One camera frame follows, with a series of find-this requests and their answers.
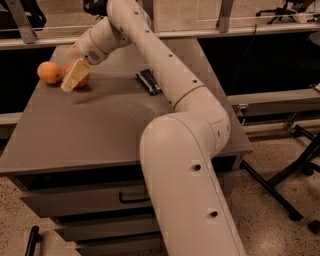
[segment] white robotic arm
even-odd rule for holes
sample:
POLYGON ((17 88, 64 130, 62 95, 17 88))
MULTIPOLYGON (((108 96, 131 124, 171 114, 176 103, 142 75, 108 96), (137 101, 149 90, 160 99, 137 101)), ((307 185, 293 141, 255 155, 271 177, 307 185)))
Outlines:
POLYGON ((109 0, 107 13, 72 51, 98 64, 132 42, 175 110, 153 120, 140 143, 142 170, 169 255, 246 255, 211 164, 229 139, 227 112, 151 31, 135 0, 109 0))

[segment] speckled floor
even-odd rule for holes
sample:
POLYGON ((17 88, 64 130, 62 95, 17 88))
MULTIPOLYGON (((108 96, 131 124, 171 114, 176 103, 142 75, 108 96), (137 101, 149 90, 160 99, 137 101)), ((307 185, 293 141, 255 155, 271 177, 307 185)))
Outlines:
MULTIPOLYGON (((188 9, 188 1, 180 0, 180 3, 184 2, 185 8, 188 9)), ((68 8, 73 8, 74 13, 79 13, 81 12, 81 5, 79 6, 81 2, 80 0, 74 1, 72 6, 68 8)), ((174 6, 177 2, 178 0, 159 0, 155 1, 155 4, 165 6, 170 3, 171 6, 174 6)), ((208 10, 205 7, 208 6, 208 2, 198 1, 204 11, 208 10)), ((278 0, 263 1, 263 6, 259 6, 259 9, 269 8, 270 6, 276 7, 281 4, 280 2, 278 0)), ((51 13, 52 19, 49 22, 52 23, 49 23, 50 26, 61 25, 61 18, 66 17, 63 14, 63 8, 55 8, 53 1, 39 1, 39 5, 42 5, 46 11, 51 13)), ((242 0, 235 1, 235 10, 237 10, 235 15, 242 15, 241 17, 252 16, 256 12, 256 5, 257 2, 253 0, 245 3, 242 0)), ((198 14, 200 17, 198 20, 207 19, 206 12, 198 14)), ((162 12, 161 15, 162 21, 167 19, 166 12, 162 12)), ((182 20, 187 19, 187 15, 175 17, 182 17, 182 20)), ((80 20, 77 15, 68 16, 68 19, 70 26, 73 26, 75 21, 79 22, 80 20)), ((90 16, 85 19, 84 24, 95 22, 90 16)), ((176 22, 166 24, 168 26, 170 24, 179 26, 179 22, 176 19, 176 22)), ((166 28, 166 24, 165 22, 161 23, 162 29, 171 29, 166 28)), ((314 131, 320 130, 319 120, 302 122, 301 124, 314 131)), ((309 143, 305 138, 292 139, 285 137, 274 139, 274 135, 281 132, 281 125, 245 127, 254 148, 254 152, 247 155, 245 160, 265 178, 271 177, 291 163, 309 143)), ((297 173, 277 187, 278 191, 305 216, 302 221, 293 222, 289 220, 286 211, 246 171, 240 170, 239 173, 240 180, 227 201, 248 256, 320 255, 320 234, 314 235, 306 227, 311 220, 320 220, 320 175, 316 173, 313 176, 306 177, 297 173)), ((19 190, 7 178, 0 178, 0 256, 24 255, 30 228, 33 225, 40 227, 43 238, 42 242, 37 244, 35 256, 78 256, 79 254, 74 249, 75 244, 64 242, 53 231, 52 221, 38 218, 19 200, 19 193, 19 190)), ((166 252, 164 249, 160 249, 121 254, 121 256, 138 255, 165 256, 166 252)))

